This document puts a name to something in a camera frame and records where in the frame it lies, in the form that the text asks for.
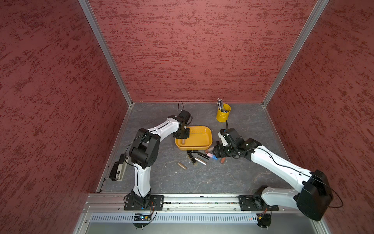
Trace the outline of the yellow storage tray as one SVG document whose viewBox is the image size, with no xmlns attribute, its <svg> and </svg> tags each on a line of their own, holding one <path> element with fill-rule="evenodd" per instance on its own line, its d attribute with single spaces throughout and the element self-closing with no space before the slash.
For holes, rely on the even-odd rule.
<svg viewBox="0 0 374 234">
<path fill-rule="evenodd" d="M 176 139 L 175 144 L 181 151 L 199 151 L 208 149 L 213 143 L 212 132 L 206 126 L 191 126 L 190 137 L 182 144 L 181 139 Z"/>
</svg>

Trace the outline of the pink blue gradient lipstick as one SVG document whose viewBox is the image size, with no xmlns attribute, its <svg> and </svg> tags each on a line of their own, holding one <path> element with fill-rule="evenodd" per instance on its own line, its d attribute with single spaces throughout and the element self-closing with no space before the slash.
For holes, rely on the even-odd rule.
<svg viewBox="0 0 374 234">
<path fill-rule="evenodd" d="M 211 153 L 208 153 L 207 156 L 211 159 L 217 160 L 217 157 Z"/>
</svg>

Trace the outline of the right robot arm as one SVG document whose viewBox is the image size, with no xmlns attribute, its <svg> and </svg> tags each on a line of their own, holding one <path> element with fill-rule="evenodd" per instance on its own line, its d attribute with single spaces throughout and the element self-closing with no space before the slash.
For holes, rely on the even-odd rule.
<svg viewBox="0 0 374 234">
<path fill-rule="evenodd" d="M 322 219 L 334 198 L 322 171 L 312 172 L 290 163 L 258 141 L 244 140 L 233 128 L 220 130 L 218 137 L 221 143 L 213 148 L 216 158 L 244 158 L 263 166 L 291 186 L 290 189 L 261 186 L 249 197 L 253 210 L 271 211 L 283 206 L 297 209 L 311 220 Z"/>
</svg>

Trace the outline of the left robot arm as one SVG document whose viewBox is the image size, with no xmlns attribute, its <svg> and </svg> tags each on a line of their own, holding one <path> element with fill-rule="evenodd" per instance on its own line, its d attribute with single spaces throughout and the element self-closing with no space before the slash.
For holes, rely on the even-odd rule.
<svg viewBox="0 0 374 234">
<path fill-rule="evenodd" d="M 158 157 L 161 141 L 170 135 L 175 139 L 189 138 L 191 121 L 191 114 L 180 110 L 178 115 L 167 117 L 156 127 L 138 130 L 129 148 L 129 157 L 135 174 L 134 187 L 130 196 L 142 207 L 146 207 L 151 201 L 151 167 Z"/>
</svg>

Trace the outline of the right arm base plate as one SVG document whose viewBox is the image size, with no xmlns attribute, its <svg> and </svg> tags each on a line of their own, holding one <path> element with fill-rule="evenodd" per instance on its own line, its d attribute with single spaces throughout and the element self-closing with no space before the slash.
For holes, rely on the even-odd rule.
<svg viewBox="0 0 374 234">
<path fill-rule="evenodd" d="M 238 196 L 238 200 L 241 211 L 279 211 L 277 205 L 267 205 L 264 200 L 258 196 Z"/>
</svg>

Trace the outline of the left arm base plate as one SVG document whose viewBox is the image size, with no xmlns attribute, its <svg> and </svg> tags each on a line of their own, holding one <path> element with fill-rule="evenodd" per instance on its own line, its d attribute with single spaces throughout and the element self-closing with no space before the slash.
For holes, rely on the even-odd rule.
<svg viewBox="0 0 374 234">
<path fill-rule="evenodd" d="M 163 210 L 164 196 L 163 195 L 147 195 L 141 198 L 136 194 L 128 194 L 124 198 L 125 211 L 145 211 L 145 210 Z"/>
</svg>

